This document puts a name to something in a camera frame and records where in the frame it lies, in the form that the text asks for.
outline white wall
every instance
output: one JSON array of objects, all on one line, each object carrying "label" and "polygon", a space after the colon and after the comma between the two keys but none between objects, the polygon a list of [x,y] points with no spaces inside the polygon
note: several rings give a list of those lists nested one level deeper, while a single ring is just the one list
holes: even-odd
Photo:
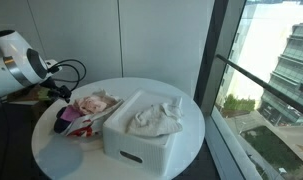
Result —
[{"label": "white wall", "polygon": [[[193,97],[214,0],[120,0],[120,14],[117,2],[0,0],[0,30],[17,30],[44,59],[81,60],[81,85],[123,73]],[[68,68],[55,77],[76,79]]]},{"label": "white wall", "polygon": [[0,30],[18,31],[26,41],[44,55],[27,0],[0,0]]},{"label": "white wall", "polygon": [[124,76],[194,95],[213,0],[121,0]]},{"label": "white wall", "polygon": [[[116,0],[29,2],[47,58],[81,60],[82,84],[122,76]],[[67,68],[56,76],[76,79]]]}]

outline green tree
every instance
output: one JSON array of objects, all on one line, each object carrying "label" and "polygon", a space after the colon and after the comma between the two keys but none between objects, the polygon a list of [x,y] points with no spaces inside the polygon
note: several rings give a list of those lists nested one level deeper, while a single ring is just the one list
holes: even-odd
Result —
[{"label": "green tree", "polygon": [[224,109],[227,110],[246,110],[253,111],[255,100],[253,99],[236,99],[233,94],[227,96],[224,103]]},{"label": "green tree", "polygon": [[245,132],[244,138],[275,168],[283,167],[293,172],[303,164],[297,155],[265,126],[254,128],[256,136]]}]

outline glass facade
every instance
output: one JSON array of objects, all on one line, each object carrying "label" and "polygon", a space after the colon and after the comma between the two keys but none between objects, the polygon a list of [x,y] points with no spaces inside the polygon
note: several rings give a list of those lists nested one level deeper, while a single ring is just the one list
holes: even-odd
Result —
[{"label": "glass facade", "polygon": [[[292,35],[287,42],[275,70],[271,73],[269,84],[303,104],[303,93],[299,90],[303,84],[303,24],[293,26]],[[264,92],[261,99],[259,111],[274,125],[279,125],[279,122],[290,125],[303,123],[301,113],[294,111],[284,102],[274,100],[270,93]],[[270,110],[273,111],[272,116],[268,113]]]}]

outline metal railing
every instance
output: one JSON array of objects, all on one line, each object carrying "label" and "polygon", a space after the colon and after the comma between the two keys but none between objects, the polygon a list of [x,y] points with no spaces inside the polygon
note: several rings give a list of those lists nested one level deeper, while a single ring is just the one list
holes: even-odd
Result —
[{"label": "metal railing", "polygon": [[241,68],[240,66],[238,66],[234,62],[226,59],[225,57],[221,56],[220,54],[217,54],[216,57],[219,60],[221,60],[221,61],[225,62],[226,64],[228,64],[229,66],[233,67],[234,69],[236,69],[237,71],[239,71],[241,74],[243,74],[244,76],[248,77],[253,82],[257,83],[259,86],[261,86],[265,90],[269,91],[271,94],[273,94],[274,96],[276,96],[277,98],[279,98],[280,100],[284,101],[285,103],[287,103],[288,105],[292,106],[293,108],[295,108],[296,110],[300,111],[303,114],[303,104],[297,102],[296,100],[294,100],[291,97],[287,96],[283,92],[281,92],[281,91],[277,90],[276,88],[272,87],[268,83],[264,82],[260,78],[256,77],[252,73],[250,73],[247,70]]}]

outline window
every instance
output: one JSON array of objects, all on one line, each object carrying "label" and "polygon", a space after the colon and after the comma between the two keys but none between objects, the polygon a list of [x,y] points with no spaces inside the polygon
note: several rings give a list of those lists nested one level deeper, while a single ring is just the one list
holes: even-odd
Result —
[{"label": "window", "polygon": [[222,79],[222,81],[221,81],[221,86],[223,86],[224,85],[224,79]]},{"label": "window", "polygon": [[232,49],[231,52],[230,52],[229,59],[232,59],[232,58],[233,58],[233,53],[234,53],[234,50]]},{"label": "window", "polygon": [[225,67],[225,71],[224,71],[224,72],[227,74],[228,71],[229,71],[229,65],[227,65],[227,66]]},{"label": "window", "polygon": [[[216,127],[241,172],[234,179],[303,178],[303,94],[298,89],[303,82],[303,6],[295,1],[222,4],[214,6],[214,28],[204,53],[210,63],[199,74],[195,98],[210,126],[208,145],[222,152],[217,138],[210,137]],[[243,37],[240,48],[236,32]],[[222,174],[238,172],[220,165]]]},{"label": "window", "polygon": [[240,33],[237,33],[237,34],[235,35],[235,38],[234,38],[234,43],[237,43],[237,42],[238,42],[239,35],[240,35]]}]

